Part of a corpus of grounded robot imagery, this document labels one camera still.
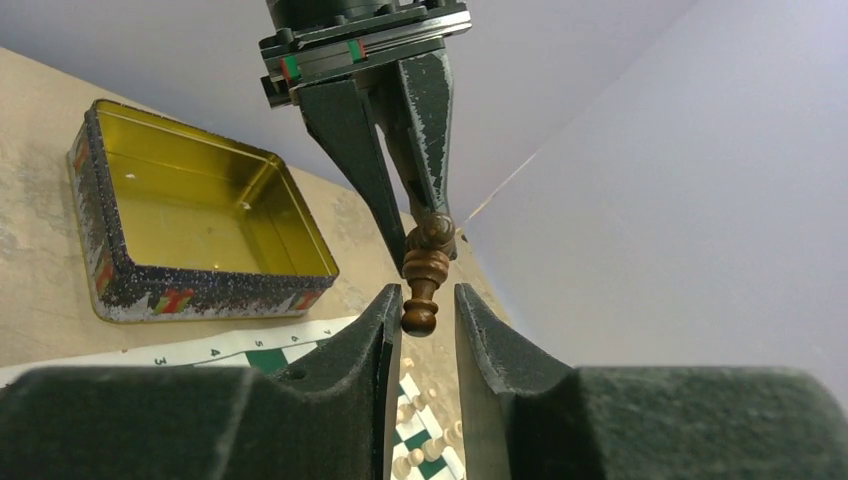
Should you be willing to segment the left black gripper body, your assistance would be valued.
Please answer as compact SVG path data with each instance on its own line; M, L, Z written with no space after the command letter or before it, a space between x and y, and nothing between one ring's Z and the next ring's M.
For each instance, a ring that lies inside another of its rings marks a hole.
M444 47L471 28L463 1L269 1L275 33L259 42L272 108L297 90Z

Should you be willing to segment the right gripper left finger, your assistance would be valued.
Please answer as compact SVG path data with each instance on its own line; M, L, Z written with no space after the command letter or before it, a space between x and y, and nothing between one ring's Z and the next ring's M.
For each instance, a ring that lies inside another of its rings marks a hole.
M5 479L386 479L402 294L327 343L250 367L45 367L1 393Z

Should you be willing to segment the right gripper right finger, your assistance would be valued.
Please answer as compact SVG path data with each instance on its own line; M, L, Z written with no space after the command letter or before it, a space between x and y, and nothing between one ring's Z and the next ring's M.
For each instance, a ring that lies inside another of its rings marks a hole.
M470 479L843 479L847 420L767 367L572 367L454 290Z

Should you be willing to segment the dark chess piece fourteenth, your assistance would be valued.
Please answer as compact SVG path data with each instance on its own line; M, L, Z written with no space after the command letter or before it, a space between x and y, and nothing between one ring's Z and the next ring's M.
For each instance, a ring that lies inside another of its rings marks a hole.
M439 306L434 296L448 278L455 235L452 218L433 212L407 236L401 275L411 289L411 297L403 304L401 327L411 336L426 337L436 329Z

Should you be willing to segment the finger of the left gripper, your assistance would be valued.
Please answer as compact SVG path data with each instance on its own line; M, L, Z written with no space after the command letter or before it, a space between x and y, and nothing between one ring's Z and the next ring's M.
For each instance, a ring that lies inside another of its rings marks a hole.
M406 234L367 92L341 80L303 87L298 99L308 133L364 200L400 271Z
M412 178L405 182L413 218L448 216L448 171L453 108L453 76L444 49L398 62L397 75L408 119Z

